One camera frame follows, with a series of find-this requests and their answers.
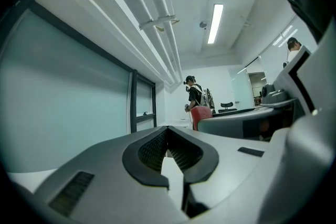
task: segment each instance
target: backpack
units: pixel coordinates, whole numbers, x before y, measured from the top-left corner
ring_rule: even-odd
[[[207,102],[206,98],[206,90],[203,90],[202,92],[201,89],[196,85],[192,85],[191,87],[194,87],[197,90],[198,95],[201,96],[201,102],[199,103],[196,99],[196,103],[200,106],[209,106],[209,103]]]

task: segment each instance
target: black shirt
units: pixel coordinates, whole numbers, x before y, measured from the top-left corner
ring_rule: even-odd
[[[196,86],[198,86],[200,88],[200,90],[202,91],[202,87],[198,84],[194,84]],[[196,101],[198,103],[201,103],[201,98],[202,98],[202,93],[197,91],[195,87],[190,87],[189,89],[189,101]]]

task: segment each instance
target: fluorescent light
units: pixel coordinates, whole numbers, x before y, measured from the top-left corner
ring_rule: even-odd
[[[282,35],[285,36],[285,35],[288,33],[288,31],[289,31],[292,27],[293,27],[293,25],[291,25],[290,27],[288,27],[288,28],[282,33]]]
[[[237,74],[239,74],[240,72],[243,72],[246,69],[246,67],[244,69],[242,69],[241,71],[239,71]]]
[[[277,43],[280,42],[280,40],[282,40],[282,37],[280,36],[276,41],[274,41],[274,43],[272,44],[273,46],[275,46]]]
[[[295,30],[293,31],[293,33],[290,34],[290,35],[285,39],[285,41],[284,41],[283,43],[281,43],[281,44],[278,46],[278,48],[280,48],[283,44],[285,44],[285,43],[288,41],[288,39],[291,38],[297,31],[298,31],[298,29],[295,29]]]
[[[216,39],[217,31],[219,28],[220,18],[222,17],[223,13],[223,5],[222,4],[216,4],[214,7],[214,13],[212,16],[212,22],[211,22],[211,29],[208,39],[208,44],[213,44]]]

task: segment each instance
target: black chair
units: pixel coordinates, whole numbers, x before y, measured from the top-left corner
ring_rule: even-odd
[[[233,106],[233,103],[230,102],[230,103],[220,103],[220,106],[222,108],[225,108],[225,109],[219,109],[218,112],[219,113],[224,113],[224,112],[229,112],[229,111],[236,111],[237,109],[228,109],[230,108],[231,106]]]

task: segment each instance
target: ceiling light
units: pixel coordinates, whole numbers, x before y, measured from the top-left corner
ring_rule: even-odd
[[[216,39],[220,18],[222,17],[223,13],[223,5],[222,4],[215,4],[214,6],[214,13],[212,15],[212,22],[211,22],[211,29],[208,39],[208,44],[213,44]]]
[[[280,40],[282,40],[282,37],[280,36],[276,41],[274,41],[274,43],[272,44],[273,46],[275,46],[277,43],[280,42]]]
[[[246,69],[246,67],[244,69],[242,69],[241,71],[239,71],[237,74],[239,74],[240,72],[243,72]]]
[[[288,27],[288,28],[282,33],[282,35],[285,36],[285,35],[288,33],[288,31],[289,31],[292,27],[293,27],[293,25],[291,25],[290,27]]]
[[[281,43],[281,44],[278,46],[278,48],[281,48],[281,46],[282,46],[283,44],[285,44],[285,43],[288,41],[288,39],[291,38],[297,31],[298,31],[298,29],[295,29],[295,30],[293,31],[293,33],[290,34],[290,35],[285,39],[285,41],[284,41],[283,43]]]

